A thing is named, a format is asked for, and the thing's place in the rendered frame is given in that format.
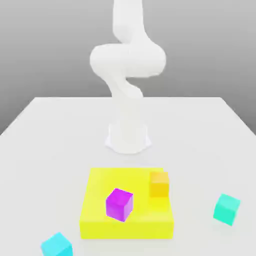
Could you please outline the small turquoise cube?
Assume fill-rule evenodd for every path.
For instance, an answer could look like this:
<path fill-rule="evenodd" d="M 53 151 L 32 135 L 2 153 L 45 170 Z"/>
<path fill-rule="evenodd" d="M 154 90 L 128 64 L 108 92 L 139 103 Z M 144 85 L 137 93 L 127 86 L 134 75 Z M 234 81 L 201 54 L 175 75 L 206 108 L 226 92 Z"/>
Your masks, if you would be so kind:
<path fill-rule="evenodd" d="M 241 201 L 239 199 L 222 193 L 215 205 L 213 218 L 232 226 L 240 204 Z"/>

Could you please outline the small purple cube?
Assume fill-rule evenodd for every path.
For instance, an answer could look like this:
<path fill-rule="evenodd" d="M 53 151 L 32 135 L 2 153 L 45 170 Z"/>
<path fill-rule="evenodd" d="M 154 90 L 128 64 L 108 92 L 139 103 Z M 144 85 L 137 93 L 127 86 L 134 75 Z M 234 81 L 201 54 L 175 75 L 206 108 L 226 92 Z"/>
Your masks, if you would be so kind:
<path fill-rule="evenodd" d="M 125 222 L 134 207 L 134 194 L 115 188 L 106 198 L 106 215 L 120 222 Z"/>

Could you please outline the small cyan cube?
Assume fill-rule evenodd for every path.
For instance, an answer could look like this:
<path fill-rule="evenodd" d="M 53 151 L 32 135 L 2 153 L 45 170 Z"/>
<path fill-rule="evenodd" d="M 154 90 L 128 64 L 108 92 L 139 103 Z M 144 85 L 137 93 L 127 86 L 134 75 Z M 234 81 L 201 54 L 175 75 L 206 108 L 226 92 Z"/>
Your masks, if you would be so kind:
<path fill-rule="evenodd" d="M 58 232 L 41 244 L 43 256 L 73 256 L 72 244 Z"/>

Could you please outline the small orange cube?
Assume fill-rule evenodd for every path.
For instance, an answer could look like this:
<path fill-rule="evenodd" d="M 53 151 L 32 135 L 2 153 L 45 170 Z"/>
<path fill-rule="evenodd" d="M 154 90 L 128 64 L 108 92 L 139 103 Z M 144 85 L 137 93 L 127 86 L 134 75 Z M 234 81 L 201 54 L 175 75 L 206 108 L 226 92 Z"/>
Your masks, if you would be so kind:
<path fill-rule="evenodd" d="M 149 175 L 149 195 L 152 198 L 167 198 L 169 196 L 170 180 L 167 172 L 153 171 Z"/>

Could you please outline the large yellow box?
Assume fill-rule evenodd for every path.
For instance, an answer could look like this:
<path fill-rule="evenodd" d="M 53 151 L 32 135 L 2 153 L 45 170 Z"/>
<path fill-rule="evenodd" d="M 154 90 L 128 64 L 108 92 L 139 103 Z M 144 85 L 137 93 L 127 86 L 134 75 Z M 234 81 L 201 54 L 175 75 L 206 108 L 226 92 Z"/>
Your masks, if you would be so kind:
<path fill-rule="evenodd" d="M 150 197 L 150 173 L 160 167 L 91 168 L 79 219 L 82 239 L 172 239 L 174 218 L 168 197 Z M 106 215 L 106 199 L 115 189 L 133 193 L 125 222 Z"/>

